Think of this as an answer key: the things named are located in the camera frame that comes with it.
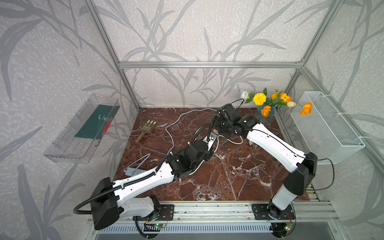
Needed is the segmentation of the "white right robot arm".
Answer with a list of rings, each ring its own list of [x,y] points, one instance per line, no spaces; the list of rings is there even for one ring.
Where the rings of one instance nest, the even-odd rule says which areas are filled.
[[[277,193],[269,201],[268,215],[278,220],[289,205],[302,196],[316,176],[317,163],[321,160],[312,153],[304,153],[270,132],[260,121],[251,115],[241,117],[232,104],[218,110],[212,121],[213,129],[224,137],[241,136],[263,148],[278,160],[290,174]]]

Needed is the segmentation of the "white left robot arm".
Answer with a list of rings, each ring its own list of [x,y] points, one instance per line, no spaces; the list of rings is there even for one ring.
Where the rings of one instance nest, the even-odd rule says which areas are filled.
[[[73,212],[92,215],[95,230],[105,229],[121,217],[152,217],[161,210],[159,201],[155,197],[139,198],[139,195],[194,174],[214,154],[213,144],[213,141],[197,140],[139,175],[114,182],[104,178],[91,197],[78,204]]]

